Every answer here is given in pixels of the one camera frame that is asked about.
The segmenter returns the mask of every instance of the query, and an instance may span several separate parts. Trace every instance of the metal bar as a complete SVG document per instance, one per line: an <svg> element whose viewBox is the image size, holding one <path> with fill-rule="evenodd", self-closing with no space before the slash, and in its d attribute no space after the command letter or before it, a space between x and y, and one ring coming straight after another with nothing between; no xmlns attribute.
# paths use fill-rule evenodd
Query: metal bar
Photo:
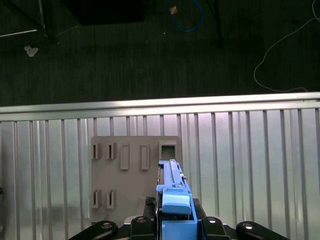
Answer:
<svg viewBox="0 0 320 240"><path fill-rule="evenodd" d="M11 2L10 0L0 0L0 3L3 3L3 5L5 7L7 7L10 11L19 15L21 18L23 18L30 25L34 26L36 28L36 30L39 31L40 33L42 33L51 43L59 44L59 41L55 37L48 34L47 31L37 23L37 21L35 21L33 18L31 18L29 15L27 15L24 11L22 11L19 7L17 7L13 2Z"/></svg>
<svg viewBox="0 0 320 240"><path fill-rule="evenodd" d="M320 92L308 93L281 93L281 94L260 94L260 95L239 95L239 96L210 96L210 97L188 97L188 98L167 98L150 100L129 100L129 101L105 101L105 102L84 102L64 103L29 106L5 106L0 107L1 114L18 113L41 113L41 112L67 112L67 111L92 111L126 108L145 107L177 107L197 105L225 105L225 104L272 104L275 102L298 103L300 101L318 101Z"/></svg>
<svg viewBox="0 0 320 240"><path fill-rule="evenodd" d="M219 11L219 0L214 0L213 7L215 12L215 20L216 20L216 31L218 33L218 46L219 48L222 48L223 43L222 43L221 19L220 19L220 11Z"/></svg>
<svg viewBox="0 0 320 240"><path fill-rule="evenodd" d="M0 114L0 122L33 121L33 120L60 120L106 117L151 116L166 114L194 114L194 113L226 113L232 111L262 111L262 110L289 110L289 109L317 109L320 102L270 102L245 104L200 104L176 105L162 107L131 107L112 109L88 109L69 111L47 111L28 113Z"/></svg>
<svg viewBox="0 0 320 240"><path fill-rule="evenodd" d="M29 33L35 33L37 31L38 31L37 29L32 29L32 30L28 30L28 31L20 31L20 32L9 33L9 34L5 34L5 35L0 35L0 39L19 36L19 35L24 35L24 34L29 34Z"/></svg>

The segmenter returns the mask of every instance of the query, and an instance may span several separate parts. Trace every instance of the slot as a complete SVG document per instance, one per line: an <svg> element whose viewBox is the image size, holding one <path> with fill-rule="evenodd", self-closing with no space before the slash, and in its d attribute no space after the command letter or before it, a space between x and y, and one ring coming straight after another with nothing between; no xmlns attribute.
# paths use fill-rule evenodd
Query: slot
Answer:
<svg viewBox="0 0 320 240"><path fill-rule="evenodd" d="M100 143L94 143L92 145L92 159L100 159L101 156L100 156L100 146L101 144Z"/></svg>
<svg viewBox="0 0 320 240"><path fill-rule="evenodd" d="M93 193L93 205L94 205L94 206L97 205L97 195L96 195L96 192L97 192L97 191L95 191L95 192Z"/></svg>
<svg viewBox="0 0 320 240"><path fill-rule="evenodd" d="M97 159L96 148L97 148L97 146L94 144L94 145L93 145L93 158L94 158L94 159Z"/></svg>
<svg viewBox="0 0 320 240"><path fill-rule="evenodd" d="M118 145L117 143L107 143L105 145L106 159L115 159L117 157Z"/></svg>
<svg viewBox="0 0 320 240"><path fill-rule="evenodd" d="M112 195L111 194L109 194L109 205L112 205Z"/></svg>
<svg viewBox="0 0 320 240"><path fill-rule="evenodd" d="M115 191L110 190L106 194L106 208L107 209L114 209L116 206L115 202Z"/></svg>
<svg viewBox="0 0 320 240"><path fill-rule="evenodd" d="M98 209L100 205L101 205L101 191L96 190L93 192L93 196L92 196L92 208Z"/></svg>
<svg viewBox="0 0 320 240"><path fill-rule="evenodd" d="M109 145L109 159L112 159L112 146L111 144Z"/></svg>
<svg viewBox="0 0 320 240"><path fill-rule="evenodd" d="M161 159L176 159L176 146L163 145L161 147Z"/></svg>

